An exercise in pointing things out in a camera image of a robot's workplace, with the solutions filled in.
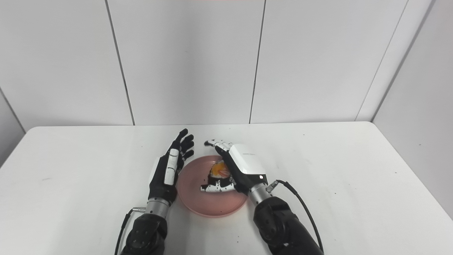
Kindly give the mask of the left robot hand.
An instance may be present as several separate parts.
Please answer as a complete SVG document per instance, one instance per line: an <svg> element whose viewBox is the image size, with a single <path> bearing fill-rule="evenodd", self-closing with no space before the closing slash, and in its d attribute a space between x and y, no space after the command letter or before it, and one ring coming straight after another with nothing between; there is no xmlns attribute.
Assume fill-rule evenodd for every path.
<svg viewBox="0 0 453 255"><path fill-rule="evenodd" d="M172 205L177 197L176 184L185 161L194 155L194 135L188 129L179 132L166 153L159 158L149 184L148 201L163 200Z"/></svg>

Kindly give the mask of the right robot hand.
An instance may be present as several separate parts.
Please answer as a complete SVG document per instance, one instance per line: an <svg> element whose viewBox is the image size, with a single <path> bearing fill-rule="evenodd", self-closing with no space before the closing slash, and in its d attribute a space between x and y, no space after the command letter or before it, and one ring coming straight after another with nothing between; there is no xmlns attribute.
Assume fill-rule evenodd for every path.
<svg viewBox="0 0 453 255"><path fill-rule="evenodd" d="M211 169L207 183L201 185L201 192L220 193L235 190L248 195L256 187L267 185L265 168L258 156L245 144L224 140L207 140L205 146L213 147L222 157L220 162L228 169L228 176L220 176Z"/></svg>

